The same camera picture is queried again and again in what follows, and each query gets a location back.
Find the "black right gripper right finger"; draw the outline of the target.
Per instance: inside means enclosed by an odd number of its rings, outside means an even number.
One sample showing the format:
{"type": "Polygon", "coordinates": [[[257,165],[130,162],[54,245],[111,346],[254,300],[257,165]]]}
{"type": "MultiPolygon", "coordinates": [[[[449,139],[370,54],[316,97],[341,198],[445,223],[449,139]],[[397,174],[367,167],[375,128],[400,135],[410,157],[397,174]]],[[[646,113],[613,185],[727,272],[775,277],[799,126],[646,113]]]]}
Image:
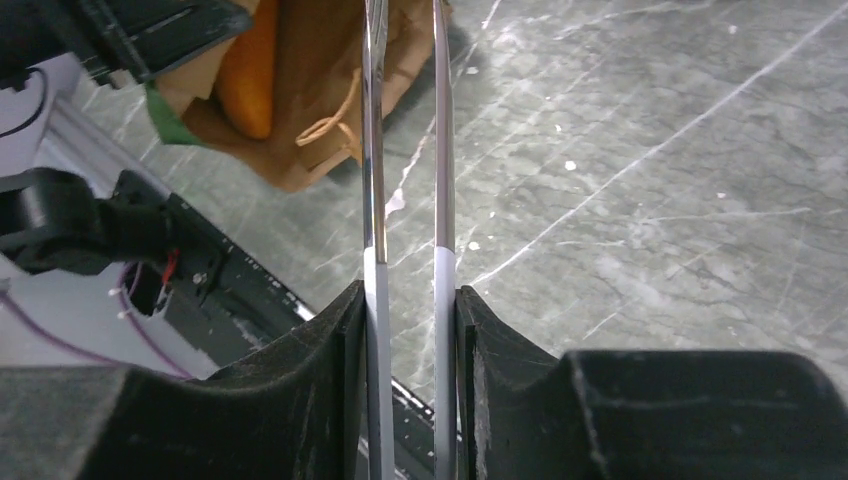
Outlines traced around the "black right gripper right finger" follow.
{"type": "Polygon", "coordinates": [[[555,357],[456,295],[474,479],[843,479],[847,404],[780,351],[574,350],[555,357]]]}

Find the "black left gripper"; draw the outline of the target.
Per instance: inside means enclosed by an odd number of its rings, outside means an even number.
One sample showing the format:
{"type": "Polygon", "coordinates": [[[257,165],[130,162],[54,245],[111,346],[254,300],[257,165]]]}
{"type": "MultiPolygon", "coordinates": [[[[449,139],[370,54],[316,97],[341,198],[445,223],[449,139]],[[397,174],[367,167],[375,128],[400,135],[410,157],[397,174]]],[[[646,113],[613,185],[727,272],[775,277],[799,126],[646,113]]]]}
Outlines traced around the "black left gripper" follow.
{"type": "Polygon", "coordinates": [[[1,85],[21,87],[29,70],[63,54],[101,85],[118,71],[144,83],[252,25],[231,1],[4,1],[1,85]]]}

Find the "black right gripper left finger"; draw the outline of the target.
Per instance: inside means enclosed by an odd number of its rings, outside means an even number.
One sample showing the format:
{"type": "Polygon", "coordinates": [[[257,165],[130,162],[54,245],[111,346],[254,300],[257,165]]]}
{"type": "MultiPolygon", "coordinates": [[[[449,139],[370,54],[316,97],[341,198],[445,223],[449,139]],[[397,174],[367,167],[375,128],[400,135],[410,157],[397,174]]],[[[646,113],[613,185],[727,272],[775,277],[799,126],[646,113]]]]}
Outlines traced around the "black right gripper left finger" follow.
{"type": "Polygon", "coordinates": [[[203,381],[138,367],[1,372],[5,479],[351,479],[364,287],[203,381]]]}

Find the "metal tongs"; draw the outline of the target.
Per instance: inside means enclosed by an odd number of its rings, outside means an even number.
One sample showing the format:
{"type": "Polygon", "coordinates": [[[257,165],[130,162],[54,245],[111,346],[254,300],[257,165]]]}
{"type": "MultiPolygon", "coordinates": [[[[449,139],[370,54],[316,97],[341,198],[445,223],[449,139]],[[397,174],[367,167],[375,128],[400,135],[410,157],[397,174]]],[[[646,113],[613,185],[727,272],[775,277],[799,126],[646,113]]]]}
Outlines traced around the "metal tongs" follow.
{"type": "MultiPolygon", "coordinates": [[[[455,319],[454,106],[444,1],[432,4],[436,114],[434,320],[434,461],[438,479],[457,476],[457,379],[455,319]]],[[[362,50],[363,278],[366,304],[366,368],[369,474],[392,479],[396,473],[390,348],[389,277],[383,148],[383,80],[389,4],[365,4],[362,50]]]]}

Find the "fake baguette loaf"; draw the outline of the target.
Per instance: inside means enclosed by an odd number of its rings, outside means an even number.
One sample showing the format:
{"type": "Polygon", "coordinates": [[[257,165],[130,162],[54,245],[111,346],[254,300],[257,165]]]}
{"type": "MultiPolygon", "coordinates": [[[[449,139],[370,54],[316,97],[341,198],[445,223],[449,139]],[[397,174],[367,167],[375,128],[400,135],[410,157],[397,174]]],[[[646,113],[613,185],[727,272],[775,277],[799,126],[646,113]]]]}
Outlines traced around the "fake baguette loaf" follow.
{"type": "Polygon", "coordinates": [[[253,26],[239,35],[225,54],[215,94],[232,126],[242,135],[263,140],[270,135],[279,2],[261,0],[253,26]]]}

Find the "green paper bag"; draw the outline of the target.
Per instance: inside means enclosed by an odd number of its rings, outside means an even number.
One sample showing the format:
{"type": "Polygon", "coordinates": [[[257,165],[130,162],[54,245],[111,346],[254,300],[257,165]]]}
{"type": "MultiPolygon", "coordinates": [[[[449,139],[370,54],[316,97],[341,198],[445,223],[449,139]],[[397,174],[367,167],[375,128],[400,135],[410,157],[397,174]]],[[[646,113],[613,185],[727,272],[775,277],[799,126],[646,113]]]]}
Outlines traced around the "green paper bag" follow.
{"type": "Polygon", "coordinates": [[[236,130],[215,94],[228,40],[146,85],[150,119],[167,145],[231,155],[269,184],[298,192],[362,147],[361,1],[278,1],[270,135],[236,130]]]}

